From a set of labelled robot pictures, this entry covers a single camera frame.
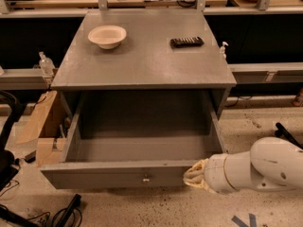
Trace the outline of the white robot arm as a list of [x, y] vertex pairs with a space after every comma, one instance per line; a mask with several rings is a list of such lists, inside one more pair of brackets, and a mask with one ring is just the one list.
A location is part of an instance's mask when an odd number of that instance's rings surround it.
[[303, 149], [280, 138], [257, 140], [245, 152], [214, 154], [183, 176], [186, 185], [218, 194], [241, 189], [258, 192], [303, 188]]

